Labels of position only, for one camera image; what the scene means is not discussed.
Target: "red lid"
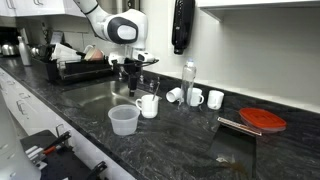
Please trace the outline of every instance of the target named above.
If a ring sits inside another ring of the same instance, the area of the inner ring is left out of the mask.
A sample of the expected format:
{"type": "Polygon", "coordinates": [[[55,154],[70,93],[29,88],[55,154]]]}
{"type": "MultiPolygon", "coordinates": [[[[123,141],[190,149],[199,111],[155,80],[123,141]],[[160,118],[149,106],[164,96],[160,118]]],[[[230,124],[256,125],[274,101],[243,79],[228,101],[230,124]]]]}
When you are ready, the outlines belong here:
{"type": "Polygon", "coordinates": [[[280,128],[287,125],[283,119],[263,109],[242,108],[240,115],[258,128],[280,128]]]}

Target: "white shelf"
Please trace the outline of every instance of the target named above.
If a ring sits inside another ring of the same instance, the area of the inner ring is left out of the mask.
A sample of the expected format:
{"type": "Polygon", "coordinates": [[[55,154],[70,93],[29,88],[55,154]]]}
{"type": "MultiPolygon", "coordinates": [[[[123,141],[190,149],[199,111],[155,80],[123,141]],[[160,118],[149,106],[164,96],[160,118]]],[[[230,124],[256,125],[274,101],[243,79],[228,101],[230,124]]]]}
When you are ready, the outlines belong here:
{"type": "Polygon", "coordinates": [[[320,0],[197,0],[197,6],[218,21],[227,11],[279,7],[320,7],[320,0]]]}

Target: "clear bottle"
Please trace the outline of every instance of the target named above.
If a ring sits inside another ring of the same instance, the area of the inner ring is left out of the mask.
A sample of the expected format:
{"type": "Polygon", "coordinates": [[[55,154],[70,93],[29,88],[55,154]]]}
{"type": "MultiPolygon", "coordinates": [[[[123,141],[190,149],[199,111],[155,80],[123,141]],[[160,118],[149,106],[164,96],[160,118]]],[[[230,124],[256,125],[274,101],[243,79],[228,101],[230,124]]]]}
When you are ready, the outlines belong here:
{"type": "Polygon", "coordinates": [[[179,99],[179,108],[189,107],[192,88],[194,83],[194,78],[196,77],[197,68],[194,65],[193,60],[188,59],[186,65],[183,67],[182,71],[182,83],[181,83],[181,96],[179,99]]]}
{"type": "Polygon", "coordinates": [[[19,40],[19,51],[20,51],[22,63],[25,66],[31,66],[30,51],[26,43],[24,43],[23,37],[18,36],[18,40],[19,40]]]}

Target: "white mug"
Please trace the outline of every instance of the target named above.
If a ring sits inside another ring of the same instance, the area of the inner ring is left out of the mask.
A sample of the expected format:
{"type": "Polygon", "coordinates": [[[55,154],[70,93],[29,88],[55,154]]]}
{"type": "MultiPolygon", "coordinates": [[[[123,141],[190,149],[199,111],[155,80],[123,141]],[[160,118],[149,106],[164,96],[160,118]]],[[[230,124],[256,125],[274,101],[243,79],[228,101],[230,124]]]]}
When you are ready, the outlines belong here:
{"type": "Polygon", "coordinates": [[[208,96],[208,107],[210,109],[220,109],[224,93],[220,91],[211,90],[208,96]]]}
{"type": "Polygon", "coordinates": [[[171,91],[169,91],[166,95],[167,100],[169,102],[175,102],[176,100],[178,100],[181,96],[181,89],[180,88],[174,88],[171,91]]]}
{"type": "Polygon", "coordinates": [[[190,106],[199,106],[204,101],[204,97],[202,96],[202,90],[199,88],[192,89],[190,106]]]}
{"type": "Polygon", "coordinates": [[[141,114],[145,118],[154,118],[158,114],[158,102],[159,97],[155,97],[154,100],[153,95],[144,95],[141,99],[136,100],[136,106],[140,109],[141,114]]]}

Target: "black granite countertop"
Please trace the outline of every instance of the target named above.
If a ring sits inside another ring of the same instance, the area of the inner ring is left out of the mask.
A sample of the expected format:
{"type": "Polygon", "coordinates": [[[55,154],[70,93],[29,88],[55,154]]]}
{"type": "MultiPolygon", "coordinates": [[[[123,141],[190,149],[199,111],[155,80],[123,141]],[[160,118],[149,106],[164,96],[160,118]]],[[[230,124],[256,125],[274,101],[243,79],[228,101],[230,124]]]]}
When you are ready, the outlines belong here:
{"type": "MultiPolygon", "coordinates": [[[[238,111],[243,107],[263,108],[287,121],[285,131],[256,138],[257,179],[320,179],[319,114],[230,92],[225,92],[218,111],[202,105],[183,113],[163,99],[156,118],[139,117],[136,133],[121,137],[113,133],[110,121],[84,114],[76,103],[61,96],[61,92],[115,77],[60,85],[24,67],[20,58],[0,58],[0,67],[137,179],[246,179],[237,168],[208,155],[215,148],[217,117],[240,122],[238,111]]],[[[161,83],[159,94],[164,97],[172,79],[162,79],[166,82],[161,83]]]]}

